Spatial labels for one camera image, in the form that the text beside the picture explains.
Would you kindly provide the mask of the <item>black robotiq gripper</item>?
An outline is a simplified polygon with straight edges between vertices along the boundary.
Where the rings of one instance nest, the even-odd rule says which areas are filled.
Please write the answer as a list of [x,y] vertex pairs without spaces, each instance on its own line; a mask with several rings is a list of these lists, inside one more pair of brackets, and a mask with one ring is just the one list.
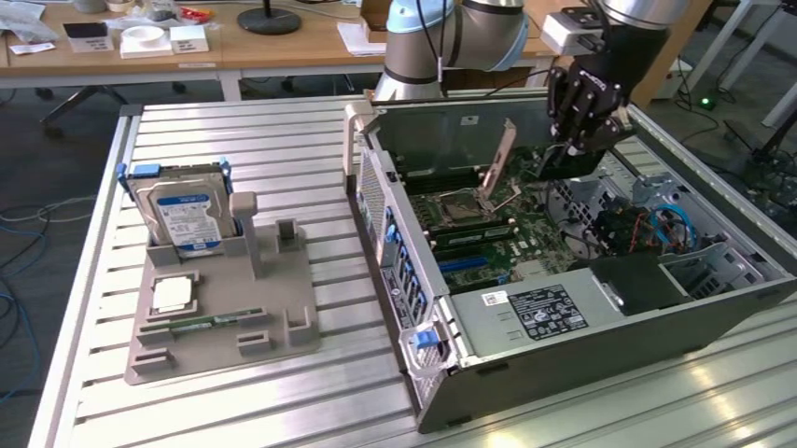
[[577,37],[586,54],[567,69],[551,72],[547,113],[554,141],[577,154],[606,149],[621,139],[625,126],[613,115],[627,106],[634,88],[646,76],[669,38],[666,29],[611,25]]

